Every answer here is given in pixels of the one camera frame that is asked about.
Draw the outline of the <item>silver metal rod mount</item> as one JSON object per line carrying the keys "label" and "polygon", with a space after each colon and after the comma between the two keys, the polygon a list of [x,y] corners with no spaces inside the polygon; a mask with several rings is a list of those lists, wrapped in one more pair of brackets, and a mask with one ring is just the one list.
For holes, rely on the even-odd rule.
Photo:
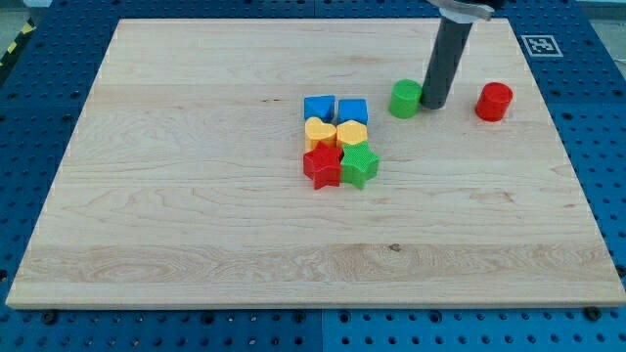
{"label": "silver metal rod mount", "polygon": [[437,7],[443,18],[455,23],[490,21],[494,13],[506,5],[506,0],[426,0]]}

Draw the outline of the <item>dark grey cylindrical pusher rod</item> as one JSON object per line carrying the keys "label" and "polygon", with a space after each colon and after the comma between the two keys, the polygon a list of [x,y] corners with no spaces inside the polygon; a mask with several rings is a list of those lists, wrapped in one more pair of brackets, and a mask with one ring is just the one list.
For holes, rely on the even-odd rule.
{"label": "dark grey cylindrical pusher rod", "polygon": [[439,110],[446,104],[457,68],[470,36],[472,23],[442,17],[425,74],[421,104]]}

